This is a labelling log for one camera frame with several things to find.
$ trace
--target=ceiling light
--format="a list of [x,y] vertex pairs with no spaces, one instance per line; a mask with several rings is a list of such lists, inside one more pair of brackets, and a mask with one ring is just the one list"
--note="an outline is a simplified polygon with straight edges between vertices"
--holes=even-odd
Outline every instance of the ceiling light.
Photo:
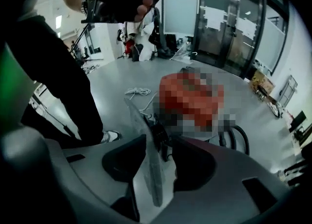
[[55,24],[56,24],[57,29],[59,29],[62,24],[62,15],[56,17]]

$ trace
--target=sneaker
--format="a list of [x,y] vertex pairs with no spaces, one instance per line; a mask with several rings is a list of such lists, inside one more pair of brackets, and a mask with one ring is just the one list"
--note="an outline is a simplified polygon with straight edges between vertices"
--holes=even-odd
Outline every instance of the sneaker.
[[104,136],[101,143],[111,143],[122,138],[121,134],[117,131],[104,131]]

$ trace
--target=finger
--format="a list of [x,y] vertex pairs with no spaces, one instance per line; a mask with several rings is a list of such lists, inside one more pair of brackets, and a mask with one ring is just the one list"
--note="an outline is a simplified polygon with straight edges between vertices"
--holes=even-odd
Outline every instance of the finger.
[[145,5],[140,5],[138,8],[137,8],[137,13],[140,15],[140,16],[144,16],[148,11],[148,8],[145,6]]
[[153,5],[154,0],[143,0],[143,4],[147,7],[151,7]]
[[143,15],[136,15],[135,16],[135,22],[140,22],[140,21],[142,21],[143,18],[144,18]]

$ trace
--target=gray floor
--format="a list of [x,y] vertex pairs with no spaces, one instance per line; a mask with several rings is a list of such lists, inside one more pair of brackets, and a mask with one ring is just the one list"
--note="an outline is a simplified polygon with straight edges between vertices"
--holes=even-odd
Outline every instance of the gray floor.
[[[144,108],[158,90],[160,79],[165,75],[178,72],[184,66],[186,65],[181,62],[161,59],[147,62],[121,59],[89,74],[91,91],[104,128],[118,130],[128,140],[135,138],[129,110],[123,101],[124,97],[130,96],[125,96],[124,92],[134,87],[151,89],[150,95],[145,97],[136,95],[132,99],[138,108]],[[200,67],[201,73],[211,74],[213,83],[224,86],[224,109],[219,114],[230,114],[231,119],[235,119],[236,124],[244,129],[249,137],[252,158],[272,172],[293,163],[291,137],[286,130],[284,120],[276,119],[266,103],[256,98],[246,82],[207,64],[194,62],[191,66]],[[49,111],[67,124],[78,136],[77,127],[72,123],[59,100],[49,107]],[[243,150],[243,144],[240,140],[237,142],[238,149]]]

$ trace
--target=pixelated orange object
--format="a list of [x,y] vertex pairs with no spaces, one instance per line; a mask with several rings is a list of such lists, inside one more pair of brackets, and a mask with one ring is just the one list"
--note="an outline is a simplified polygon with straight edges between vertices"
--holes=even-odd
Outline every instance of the pixelated orange object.
[[194,120],[195,126],[212,126],[213,115],[223,107],[223,98],[222,85],[203,84],[196,73],[170,74],[160,81],[159,107],[167,114]]

